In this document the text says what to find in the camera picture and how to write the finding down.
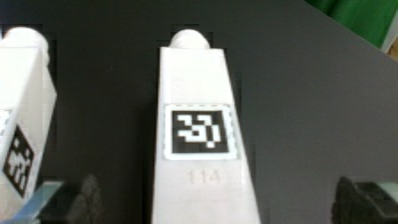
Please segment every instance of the black table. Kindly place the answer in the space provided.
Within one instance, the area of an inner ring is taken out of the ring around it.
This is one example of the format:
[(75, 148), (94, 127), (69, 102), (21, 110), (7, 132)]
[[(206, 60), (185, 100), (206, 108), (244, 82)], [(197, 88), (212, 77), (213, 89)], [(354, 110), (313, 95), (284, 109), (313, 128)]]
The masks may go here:
[(300, 0), (0, 1), (57, 42), (43, 179), (101, 185), (107, 223), (146, 223), (158, 47), (226, 49), (263, 223), (331, 223), (339, 176), (398, 181), (398, 64)]

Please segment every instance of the black object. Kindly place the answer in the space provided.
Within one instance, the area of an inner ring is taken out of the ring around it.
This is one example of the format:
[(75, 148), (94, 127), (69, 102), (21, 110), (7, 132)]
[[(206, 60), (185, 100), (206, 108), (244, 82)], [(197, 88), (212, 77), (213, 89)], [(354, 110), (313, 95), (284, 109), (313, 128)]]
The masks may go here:
[(396, 224), (398, 204), (377, 183), (341, 177), (332, 206), (334, 224)]
[(100, 224), (103, 215), (100, 188), (94, 176), (82, 185), (64, 184), (41, 211), (43, 224)]

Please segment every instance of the printed number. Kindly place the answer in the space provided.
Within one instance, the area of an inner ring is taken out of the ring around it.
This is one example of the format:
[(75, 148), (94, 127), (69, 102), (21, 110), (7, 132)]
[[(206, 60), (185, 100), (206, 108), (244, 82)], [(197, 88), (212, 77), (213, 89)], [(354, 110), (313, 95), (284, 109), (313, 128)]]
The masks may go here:
[(4, 135), (4, 131), (5, 131), (5, 126), (7, 126), (7, 122), (9, 122), (9, 115), (11, 115), (11, 111), (9, 110), (0, 110), (0, 136)]
[(190, 184), (219, 184), (220, 174), (217, 170), (190, 170)]
[(13, 215), (11, 203), (5, 201), (4, 210), (0, 210), (0, 220), (7, 219)]

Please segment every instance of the white rectangular object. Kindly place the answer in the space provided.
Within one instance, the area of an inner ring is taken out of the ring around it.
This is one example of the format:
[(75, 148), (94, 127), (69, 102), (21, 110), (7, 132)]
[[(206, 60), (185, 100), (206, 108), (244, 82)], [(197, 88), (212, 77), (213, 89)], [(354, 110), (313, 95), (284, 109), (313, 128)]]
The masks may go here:
[(34, 194), (57, 97), (39, 34), (27, 28), (9, 32), (0, 40), (0, 221)]
[(220, 49), (162, 47), (153, 224), (260, 224)]

